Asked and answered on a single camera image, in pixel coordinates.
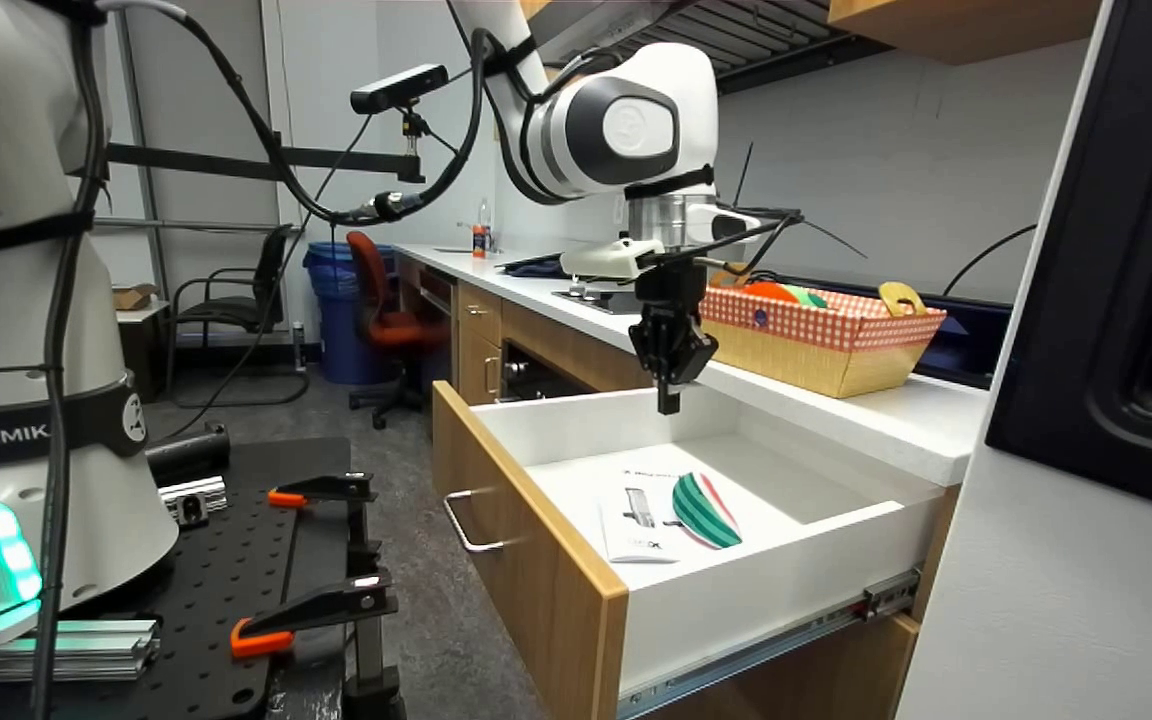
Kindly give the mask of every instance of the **orange basket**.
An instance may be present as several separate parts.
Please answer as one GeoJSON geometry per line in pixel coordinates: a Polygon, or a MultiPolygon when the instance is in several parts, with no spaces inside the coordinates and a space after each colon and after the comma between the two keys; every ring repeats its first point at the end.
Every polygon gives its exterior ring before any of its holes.
{"type": "Polygon", "coordinates": [[[939,309],[892,317],[866,294],[815,294],[826,300],[826,311],[741,289],[709,289],[699,319],[719,341],[715,359],[822,396],[864,396],[901,386],[945,324],[939,309]]]}

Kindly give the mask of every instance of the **white countertop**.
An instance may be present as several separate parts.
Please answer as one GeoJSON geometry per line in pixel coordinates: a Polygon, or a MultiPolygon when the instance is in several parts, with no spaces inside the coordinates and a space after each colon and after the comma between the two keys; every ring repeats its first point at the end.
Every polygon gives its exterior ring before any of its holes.
{"type": "MultiPolygon", "coordinates": [[[[634,324],[634,317],[608,317],[600,309],[554,294],[566,289],[566,279],[504,277],[499,257],[469,257],[469,248],[395,245],[395,253],[633,350],[628,324],[634,324]]],[[[939,385],[928,375],[910,375],[903,386],[857,401],[815,396],[768,375],[741,370],[731,363],[709,363],[699,385],[937,484],[957,484],[962,477],[987,417],[987,390],[939,385]]]]}

